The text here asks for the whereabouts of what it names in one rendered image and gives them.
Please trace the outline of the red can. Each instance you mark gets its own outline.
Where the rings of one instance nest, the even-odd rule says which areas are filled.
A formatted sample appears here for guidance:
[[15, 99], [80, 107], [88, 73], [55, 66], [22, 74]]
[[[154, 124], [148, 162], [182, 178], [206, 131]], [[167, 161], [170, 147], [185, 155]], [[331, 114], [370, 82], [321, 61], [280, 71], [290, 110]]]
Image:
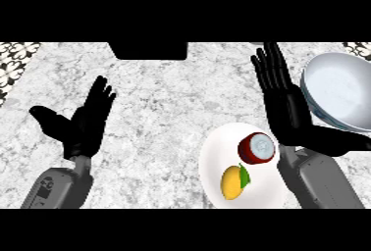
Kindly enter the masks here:
[[252, 165], [268, 163], [275, 155], [272, 139], [262, 132], [252, 133], [240, 142], [238, 154]]

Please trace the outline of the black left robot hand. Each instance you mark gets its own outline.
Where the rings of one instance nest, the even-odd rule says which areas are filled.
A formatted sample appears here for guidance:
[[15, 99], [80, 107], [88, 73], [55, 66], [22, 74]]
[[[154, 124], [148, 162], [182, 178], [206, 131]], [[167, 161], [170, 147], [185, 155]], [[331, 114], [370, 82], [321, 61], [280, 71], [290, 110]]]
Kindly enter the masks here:
[[62, 143], [65, 160], [98, 154], [114, 98], [108, 79], [99, 75], [85, 105], [77, 108], [70, 119], [45, 106], [30, 108], [42, 132]]

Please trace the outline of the yellow mango with green leaf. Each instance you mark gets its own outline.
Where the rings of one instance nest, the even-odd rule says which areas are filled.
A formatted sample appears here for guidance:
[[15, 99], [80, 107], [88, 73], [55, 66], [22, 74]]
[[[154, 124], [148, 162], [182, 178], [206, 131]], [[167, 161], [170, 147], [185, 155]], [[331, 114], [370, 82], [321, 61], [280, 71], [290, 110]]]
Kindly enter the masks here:
[[221, 191], [226, 200], [235, 200], [252, 183], [252, 176], [243, 164], [231, 166], [222, 175]]

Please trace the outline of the black appliance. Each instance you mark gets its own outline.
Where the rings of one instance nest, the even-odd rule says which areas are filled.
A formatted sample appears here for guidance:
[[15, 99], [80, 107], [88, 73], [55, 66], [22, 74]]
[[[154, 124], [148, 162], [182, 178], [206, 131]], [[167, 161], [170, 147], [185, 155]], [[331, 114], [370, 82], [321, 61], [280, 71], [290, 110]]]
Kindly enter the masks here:
[[110, 46], [120, 60], [187, 59], [187, 42], [111, 42]]

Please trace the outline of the white plate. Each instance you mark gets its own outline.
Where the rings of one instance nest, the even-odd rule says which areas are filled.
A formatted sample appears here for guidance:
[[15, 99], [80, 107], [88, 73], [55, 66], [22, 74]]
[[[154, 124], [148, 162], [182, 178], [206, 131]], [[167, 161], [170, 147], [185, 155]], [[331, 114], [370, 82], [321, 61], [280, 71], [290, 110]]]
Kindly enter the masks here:
[[[275, 151], [268, 163], [250, 165], [238, 154], [241, 140], [255, 132], [263, 130], [255, 125], [229, 123], [218, 127], [209, 134], [198, 157], [198, 173], [206, 195], [216, 208], [281, 209], [289, 189], [277, 168], [280, 151]], [[234, 200], [226, 200], [221, 189], [221, 180], [231, 166], [247, 168], [252, 182], [243, 194]]]

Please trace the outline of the white bowl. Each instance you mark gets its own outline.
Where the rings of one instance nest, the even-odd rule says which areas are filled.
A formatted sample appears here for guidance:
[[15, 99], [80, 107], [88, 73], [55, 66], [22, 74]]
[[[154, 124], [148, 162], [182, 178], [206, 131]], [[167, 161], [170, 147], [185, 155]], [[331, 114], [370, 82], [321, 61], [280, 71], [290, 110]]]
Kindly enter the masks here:
[[300, 87], [315, 116], [331, 126], [371, 132], [371, 63], [324, 53], [308, 63]]

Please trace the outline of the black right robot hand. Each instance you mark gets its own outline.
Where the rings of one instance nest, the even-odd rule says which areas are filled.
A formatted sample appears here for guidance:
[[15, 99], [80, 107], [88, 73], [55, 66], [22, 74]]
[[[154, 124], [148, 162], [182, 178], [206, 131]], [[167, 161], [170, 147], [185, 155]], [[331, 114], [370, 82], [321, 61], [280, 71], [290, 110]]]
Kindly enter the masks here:
[[286, 59], [275, 42], [266, 42], [252, 56], [269, 129], [286, 146], [302, 146], [331, 157], [351, 151], [371, 151], [371, 138], [354, 132], [314, 125], [300, 87], [293, 83]]

